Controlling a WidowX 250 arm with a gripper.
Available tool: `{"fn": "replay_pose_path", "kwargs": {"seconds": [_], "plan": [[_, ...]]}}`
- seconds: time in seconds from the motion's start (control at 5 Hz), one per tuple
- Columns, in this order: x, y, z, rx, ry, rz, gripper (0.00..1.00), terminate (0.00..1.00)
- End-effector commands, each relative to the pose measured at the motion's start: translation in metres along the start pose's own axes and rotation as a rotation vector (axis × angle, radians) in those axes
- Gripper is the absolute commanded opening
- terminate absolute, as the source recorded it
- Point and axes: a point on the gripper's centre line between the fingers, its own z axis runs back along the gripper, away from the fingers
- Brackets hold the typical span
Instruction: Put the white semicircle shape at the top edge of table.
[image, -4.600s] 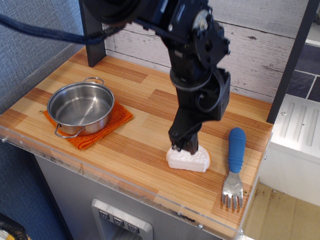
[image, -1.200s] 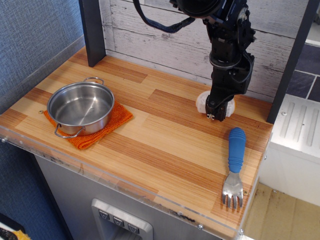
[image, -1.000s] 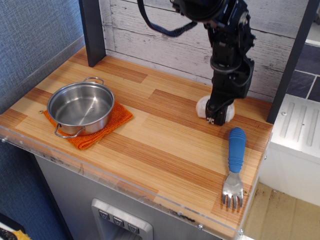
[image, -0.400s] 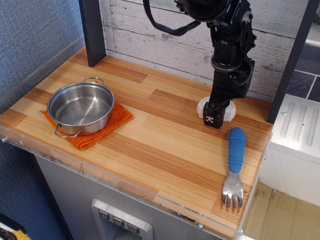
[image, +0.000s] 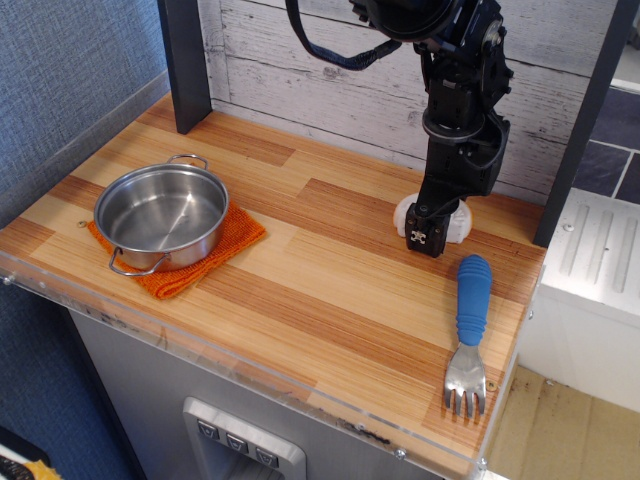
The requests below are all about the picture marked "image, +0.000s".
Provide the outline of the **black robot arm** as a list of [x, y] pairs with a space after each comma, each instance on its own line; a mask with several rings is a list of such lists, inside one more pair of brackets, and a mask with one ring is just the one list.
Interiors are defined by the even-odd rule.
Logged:
[[510, 123], [495, 106], [514, 73], [506, 65], [501, 7], [496, 1], [356, 1], [353, 11], [420, 56], [429, 142], [404, 227], [408, 249], [437, 257], [460, 203], [491, 193], [506, 150]]

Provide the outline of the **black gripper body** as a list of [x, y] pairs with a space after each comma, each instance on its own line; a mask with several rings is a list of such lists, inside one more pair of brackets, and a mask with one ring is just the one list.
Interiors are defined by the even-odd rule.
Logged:
[[424, 219], [453, 213], [469, 196], [487, 196], [500, 173], [510, 122], [496, 113], [482, 116], [474, 132], [429, 131], [424, 179], [414, 210]]

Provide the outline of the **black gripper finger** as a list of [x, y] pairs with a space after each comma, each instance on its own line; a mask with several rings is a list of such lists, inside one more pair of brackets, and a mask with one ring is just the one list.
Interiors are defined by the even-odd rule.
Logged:
[[415, 206], [415, 203], [410, 204], [404, 220], [406, 246], [409, 250], [428, 253], [429, 235], [424, 225], [425, 218], [415, 212]]
[[444, 252], [450, 221], [451, 215], [436, 216], [428, 220], [428, 254], [433, 258], [439, 257]]

